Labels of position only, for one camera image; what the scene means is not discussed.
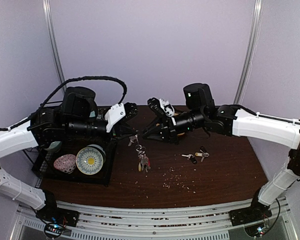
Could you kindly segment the right aluminium frame post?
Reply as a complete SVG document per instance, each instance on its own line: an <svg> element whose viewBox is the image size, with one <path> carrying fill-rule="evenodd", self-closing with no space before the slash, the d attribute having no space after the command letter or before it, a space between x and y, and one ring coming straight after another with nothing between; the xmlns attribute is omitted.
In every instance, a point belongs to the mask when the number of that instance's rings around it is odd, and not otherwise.
<svg viewBox="0 0 300 240"><path fill-rule="evenodd" d="M233 101L234 104L243 103L243 99L245 96L245 92L248 86L248 81L252 70L253 56L255 50L257 49L258 38L259 38L260 27L261 27L262 12L263 12L263 0L255 0L246 54L243 62L242 71L240 74L237 91Z"/></svg>

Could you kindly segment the aluminium slotted front rail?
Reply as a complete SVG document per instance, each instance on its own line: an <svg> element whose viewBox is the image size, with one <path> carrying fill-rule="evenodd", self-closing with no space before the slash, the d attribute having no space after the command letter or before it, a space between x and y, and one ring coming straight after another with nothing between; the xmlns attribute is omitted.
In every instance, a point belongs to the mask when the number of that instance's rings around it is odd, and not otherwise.
<svg viewBox="0 0 300 240"><path fill-rule="evenodd" d="M229 212L248 207L250 200L181 208L113 208L58 201L78 212L60 240L253 240L252 233L270 227L263 240L299 239L285 197L271 205L271 217L234 226Z"/></svg>

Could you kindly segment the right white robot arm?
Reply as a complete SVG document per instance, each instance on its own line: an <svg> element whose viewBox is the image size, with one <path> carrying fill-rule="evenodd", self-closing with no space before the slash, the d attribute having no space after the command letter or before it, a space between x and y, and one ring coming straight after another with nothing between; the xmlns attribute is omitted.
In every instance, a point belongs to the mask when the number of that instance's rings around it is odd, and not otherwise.
<svg viewBox="0 0 300 240"><path fill-rule="evenodd" d="M217 106L206 83L189 84L183 93L189 110L178 115L163 99L147 101L156 118L143 130L143 139L178 144L179 134L202 128L208 134L250 137L289 147L288 162L255 193L246 210L249 220L258 220L300 178L300 119L263 115L239 104Z"/></svg>

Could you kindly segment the keys with yellow tag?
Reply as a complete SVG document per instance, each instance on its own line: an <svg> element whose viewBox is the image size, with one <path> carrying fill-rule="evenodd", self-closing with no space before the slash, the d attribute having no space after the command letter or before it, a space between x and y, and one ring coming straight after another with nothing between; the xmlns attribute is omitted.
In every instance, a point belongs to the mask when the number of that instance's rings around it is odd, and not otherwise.
<svg viewBox="0 0 300 240"><path fill-rule="evenodd" d="M208 153L208 151L206 150L206 148L204 146L201 146L199 148L199 152L196 152L194 154L196 157L200 157L200 161L203 162L204 159L208 158L210 156L210 154Z"/></svg>

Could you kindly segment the light green bowl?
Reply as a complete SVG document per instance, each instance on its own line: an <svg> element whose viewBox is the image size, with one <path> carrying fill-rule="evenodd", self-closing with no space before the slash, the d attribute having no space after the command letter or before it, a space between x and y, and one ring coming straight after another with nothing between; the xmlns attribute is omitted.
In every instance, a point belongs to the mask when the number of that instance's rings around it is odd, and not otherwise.
<svg viewBox="0 0 300 240"><path fill-rule="evenodd" d="M44 150L50 153L56 153L61 149L61 147L62 147L61 141L54 141L49 145L48 148L45 148Z"/></svg>

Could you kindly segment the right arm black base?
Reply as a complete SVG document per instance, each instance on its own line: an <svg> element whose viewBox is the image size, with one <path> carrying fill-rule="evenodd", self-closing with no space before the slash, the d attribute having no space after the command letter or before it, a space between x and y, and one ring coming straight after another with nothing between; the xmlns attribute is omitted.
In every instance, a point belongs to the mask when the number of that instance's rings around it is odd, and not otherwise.
<svg viewBox="0 0 300 240"><path fill-rule="evenodd" d="M262 238L267 233L269 233L276 225L281 213L281 205L278 198L276 198L275 201L278 205L278 213L274 222L270 224L270 217L272 216L272 212L270 210L270 206L266 206L258 202L257 197L259 191L260 190L258 190L254 194L249 207L234 209L229 212L229 218L233 227L251 224L253 222L262 220L262 223L244 227L245 233L249 237L252 237L254 240Z"/></svg>

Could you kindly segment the aluminium frame post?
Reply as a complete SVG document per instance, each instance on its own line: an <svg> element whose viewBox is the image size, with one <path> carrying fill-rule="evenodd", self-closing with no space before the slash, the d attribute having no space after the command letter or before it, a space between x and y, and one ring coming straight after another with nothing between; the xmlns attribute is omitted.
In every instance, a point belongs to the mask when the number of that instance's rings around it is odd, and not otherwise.
<svg viewBox="0 0 300 240"><path fill-rule="evenodd" d="M262 12L263 12L263 0L255 0L246 54L243 62L242 71L240 74L237 91L233 101L234 104L243 103L243 99L245 96L245 92L248 86L248 81L252 70L253 56L255 50L257 49L258 38L259 38L260 27L261 27Z"/></svg>
<svg viewBox="0 0 300 240"><path fill-rule="evenodd" d="M53 62L55 65L58 80L62 84L65 82L65 77L64 77L64 72L62 69L62 64L61 64L60 55L59 55L58 46L57 46L57 40L56 40L56 36L55 36L55 31L54 31L51 3L49 0L43 0L42 5L43 5L43 14L44 14L45 22L46 22L47 32L48 32L48 36L49 36L49 42L50 42L51 51L52 51Z"/></svg>

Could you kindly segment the keyring bundle with coloured tags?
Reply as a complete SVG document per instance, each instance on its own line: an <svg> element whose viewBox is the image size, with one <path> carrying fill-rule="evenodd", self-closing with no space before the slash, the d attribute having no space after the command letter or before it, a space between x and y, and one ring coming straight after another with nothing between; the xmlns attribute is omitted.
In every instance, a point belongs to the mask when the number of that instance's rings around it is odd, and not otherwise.
<svg viewBox="0 0 300 240"><path fill-rule="evenodd" d="M129 137L128 146L131 147L133 144L138 156L138 171L147 173L151 169L150 159L146 155L146 147L140 144L137 134Z"/></svg>

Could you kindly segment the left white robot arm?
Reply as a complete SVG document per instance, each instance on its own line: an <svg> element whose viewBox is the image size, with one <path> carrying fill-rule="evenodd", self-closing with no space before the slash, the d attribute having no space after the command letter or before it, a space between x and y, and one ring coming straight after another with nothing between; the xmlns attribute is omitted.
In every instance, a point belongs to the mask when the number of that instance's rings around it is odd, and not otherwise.
<svg viewBox="0 0 300 240"><path fill-rule="evenodd" d="M123 88L122 94L127 94L126 84L111 76L83 76L66 80L56 87L35 112L9 127L0 128L0 159L24 149L47 149L53 142L100 140L111 143L136 134L136 130L127 124L138 113L135 103L124 103L120 99L117 104L99 113L96 94L86 87L68 87L60 105L46 106L66 84L79 81L115 82ZM62 218L62 211L57 207L52 192L32 189L23 181L10 176L1 166L0 193L43 213L51 222Z"/></svg>

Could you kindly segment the red patterned plate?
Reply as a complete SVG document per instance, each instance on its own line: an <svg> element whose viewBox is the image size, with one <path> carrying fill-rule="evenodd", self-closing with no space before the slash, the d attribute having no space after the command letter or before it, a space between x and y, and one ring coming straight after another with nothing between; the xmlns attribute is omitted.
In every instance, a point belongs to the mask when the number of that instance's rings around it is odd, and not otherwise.
<svg viewBox="0 0 300 240"><path fill-rule="evenodd" d="M71 174L76 168L76 156L74 154L65 154L58 157L53 167L63 173Z"/></svg>

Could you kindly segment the left aluminium frame post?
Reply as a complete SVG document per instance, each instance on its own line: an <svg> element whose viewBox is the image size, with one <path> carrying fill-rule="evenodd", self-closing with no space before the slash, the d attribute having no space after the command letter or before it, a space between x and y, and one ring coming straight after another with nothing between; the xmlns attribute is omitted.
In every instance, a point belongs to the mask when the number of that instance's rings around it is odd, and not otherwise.
<svg viewBox="0 0 300 240"><path fill-rule="evenodd" d="M58 80L62 84L65 82L65 77L64 77L64 72L62 69L62 64L61 64L60 55L59 55L58 46L57 46L57 40L56 40L56 36L55 36L55 31L54 31L51 3L49 0L43 0L42 5L43 5L43 14L44 14L45 22L46 22L47 32L48 32L48 36L49 36L49 42L50 42L51 51L52 51L53 62L55 65Z"/></svg>

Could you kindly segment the keys with black fob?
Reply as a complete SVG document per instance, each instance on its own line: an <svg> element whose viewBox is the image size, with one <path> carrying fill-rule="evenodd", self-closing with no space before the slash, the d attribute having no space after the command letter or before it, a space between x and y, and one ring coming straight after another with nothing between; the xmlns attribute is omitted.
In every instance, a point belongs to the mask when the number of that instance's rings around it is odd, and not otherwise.
<svg viewBox="0 0 300 240"><path fill-rule="evenodd" d="M181 156L187 158L194 165L198 163L193 154L182 154Z"/></svg>

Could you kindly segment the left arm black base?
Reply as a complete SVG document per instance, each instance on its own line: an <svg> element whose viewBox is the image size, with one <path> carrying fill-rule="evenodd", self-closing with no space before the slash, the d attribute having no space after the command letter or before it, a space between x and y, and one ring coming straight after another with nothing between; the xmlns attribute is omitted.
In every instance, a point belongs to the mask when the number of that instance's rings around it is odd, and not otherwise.
<svg viewBox="0 0 300 240"><path fill-rule="evenodd" d="M75 210L58 207L52 192L43 190L43 193L45 205L39 210L34 210L35 216L44 223L45 236L50 240L55 240L68 231L67 226L77 226L80 214Z"/></svg>

